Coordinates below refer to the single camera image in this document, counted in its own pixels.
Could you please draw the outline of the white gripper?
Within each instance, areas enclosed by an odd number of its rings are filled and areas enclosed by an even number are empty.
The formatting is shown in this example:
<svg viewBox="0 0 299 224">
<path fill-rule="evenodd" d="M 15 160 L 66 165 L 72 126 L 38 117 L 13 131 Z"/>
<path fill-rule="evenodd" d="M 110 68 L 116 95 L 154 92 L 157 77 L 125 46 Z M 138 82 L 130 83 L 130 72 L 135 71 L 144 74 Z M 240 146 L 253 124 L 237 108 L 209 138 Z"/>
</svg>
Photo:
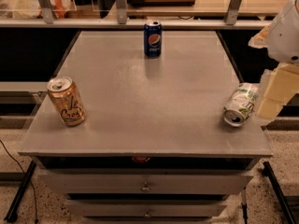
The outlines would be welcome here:
<svg viewBox="0 0 299 224">
<path fill-rule="evenodd" d="M 265 26 L 248 45 L 268 47 L 269 57 L 280 62 L 273 71 L 263 72 L 255 105 L 257 117 L 274 119 L 299 92 L 299 0 L 288 0 L 270 27 Z"/>
</svg>

